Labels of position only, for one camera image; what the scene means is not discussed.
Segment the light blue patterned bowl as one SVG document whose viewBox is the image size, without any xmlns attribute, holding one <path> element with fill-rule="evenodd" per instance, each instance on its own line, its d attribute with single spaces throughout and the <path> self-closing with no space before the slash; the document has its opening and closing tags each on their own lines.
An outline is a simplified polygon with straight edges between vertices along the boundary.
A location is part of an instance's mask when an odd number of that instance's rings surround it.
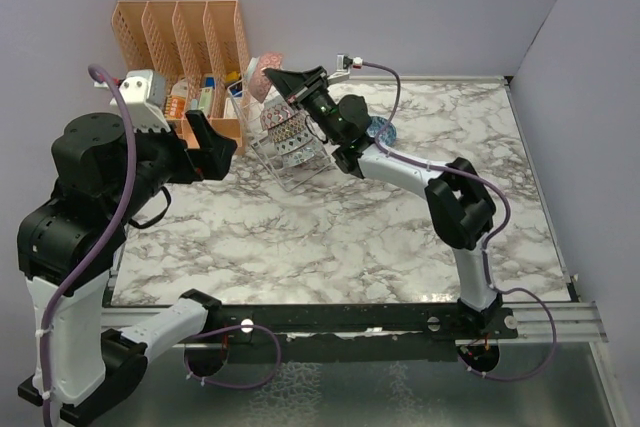
<svg viewBox="0 0 640 427">
<path fill-rule="evenodd" d="M 297 110 L 282 98 L 273 98 L 264 103 L 260 123 L 263 129 L 270 130 L 288 121 L 296 113 Z"/>
</svg>

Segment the pink patterned bowl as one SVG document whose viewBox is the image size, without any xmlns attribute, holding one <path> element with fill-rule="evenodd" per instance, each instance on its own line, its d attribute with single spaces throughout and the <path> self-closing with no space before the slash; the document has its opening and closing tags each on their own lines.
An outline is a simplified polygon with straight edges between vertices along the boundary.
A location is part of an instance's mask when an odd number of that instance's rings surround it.
<svg viewBox="0 0 640 427">
<path fill-rule="evenodd" d="M 283 54 L 278 52 L 266 52 L 250 59 L 245 71 L 246 89 L 256 101 L 262 103 L 271 89 L 271 81 L 264 74 L 264 70 L 280 69 L 282 61 Z"/>
</svg>

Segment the brown patterned bowl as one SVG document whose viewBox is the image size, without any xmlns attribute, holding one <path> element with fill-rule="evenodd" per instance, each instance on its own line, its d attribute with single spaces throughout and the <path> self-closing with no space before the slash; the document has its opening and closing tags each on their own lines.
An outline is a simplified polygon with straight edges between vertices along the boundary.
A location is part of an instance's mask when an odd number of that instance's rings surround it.
<svg viewBox="0 0 640 427">
<path fill-rule="evenodd" d="M 275 143 L 276 141 L 281 141 L 291 137 L 294 134 L 303 131 L 305 128 L 305 117 L 296 115 L 269 129 L 268 135 L 270 140 Z"/>
</svg>

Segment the black white patterned bowl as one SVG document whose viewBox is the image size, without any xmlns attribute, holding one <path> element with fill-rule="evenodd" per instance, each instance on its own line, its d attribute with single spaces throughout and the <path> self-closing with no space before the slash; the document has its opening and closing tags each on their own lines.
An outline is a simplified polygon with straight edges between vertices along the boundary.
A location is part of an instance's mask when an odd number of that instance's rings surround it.
<svg viewBox="0 0 640 427">
<path fill-rule="evenodd" d="M 284 156 L 292 153 L 295 150 L 298 150 L 305 145 L 309 144 L 315 140 L 313 134 L 311 134 L 308 130 L 298 132 L 291 137 L 288 137 L 281 141 L 276 141 L 274 143 L 276 152 L 280 156 Z"/>
</svg>

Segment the white wire dish rack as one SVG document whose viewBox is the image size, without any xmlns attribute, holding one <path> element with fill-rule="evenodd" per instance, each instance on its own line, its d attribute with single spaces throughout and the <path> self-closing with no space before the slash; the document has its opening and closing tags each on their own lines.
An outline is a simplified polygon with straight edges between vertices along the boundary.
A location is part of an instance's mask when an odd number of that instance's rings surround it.
<svg viewBox="0 0 640 427">
<path fill-rule="evenodd" d="M 256 100 L 241 81 L 227 88 L 225 112 L 233 115 L 253 155 L 289 192 L 331 166 L 324 144 L 302 110 L 288 106 L 275 91 Z"/>
</svg>

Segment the red patterned white bowl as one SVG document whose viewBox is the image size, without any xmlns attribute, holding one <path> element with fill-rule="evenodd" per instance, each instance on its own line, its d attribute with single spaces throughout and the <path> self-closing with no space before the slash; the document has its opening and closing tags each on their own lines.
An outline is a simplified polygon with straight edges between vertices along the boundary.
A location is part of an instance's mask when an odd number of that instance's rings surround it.
<svg viewBox="0 0 640 427">
<path fill-rule="evenodd" d="M 294 151 L 282 155 L 284 168 L 292 168 L 313 159 L 324 152 L 322 145 L 308 143 Z"/>
</svg>

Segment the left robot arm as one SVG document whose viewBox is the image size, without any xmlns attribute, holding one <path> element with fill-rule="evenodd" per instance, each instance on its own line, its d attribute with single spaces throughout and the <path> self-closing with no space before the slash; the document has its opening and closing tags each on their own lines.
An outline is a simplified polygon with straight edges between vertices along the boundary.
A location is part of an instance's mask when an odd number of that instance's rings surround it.
<svg viewBox="0 0 640 427">
<path fill-rule="evenodd" d="M 172 127 L 128 136 L 112 113 L 72 120 L 52 145 L 58 176 L 51 197 L 17 235 L 38 329 L 36 370 L 18 393 L 44 407 L 51 422 L 90 425 L 135 391 L 159 355 L 220 332 L 221 302 L 195 289 L 138 325 L 101 326 L 115 254 L 136 214 L 169 184 L 219 181 L 229 172 L 236 142 L 201 112 L 187 119 L 195 147 Z"/>
</svg>

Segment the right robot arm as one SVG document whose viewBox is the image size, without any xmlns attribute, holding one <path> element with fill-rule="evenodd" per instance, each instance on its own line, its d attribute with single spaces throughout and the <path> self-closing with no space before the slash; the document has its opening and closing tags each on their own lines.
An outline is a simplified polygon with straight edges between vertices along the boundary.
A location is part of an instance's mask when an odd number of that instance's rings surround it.
<svg viewBox="0 0 640 427">
<path fill-rule="evenodd" d="M 502 295 L 490 287 L 481 242 L 493 227 L 496 206 L 473 165 L 464 158 L 433 163 L 390 149 L 368 134 L 372 119 L 365 98 L 349 94 L 334 100 L 322 67 L 263 72 L 283 100 L 305 111 L 336 147 L 332 157 L 343 173 L 391 184 L 426 201 L 435 233 L 454 253 L 461 330 L 472 338 L 491 331 Z"/>
</svg>

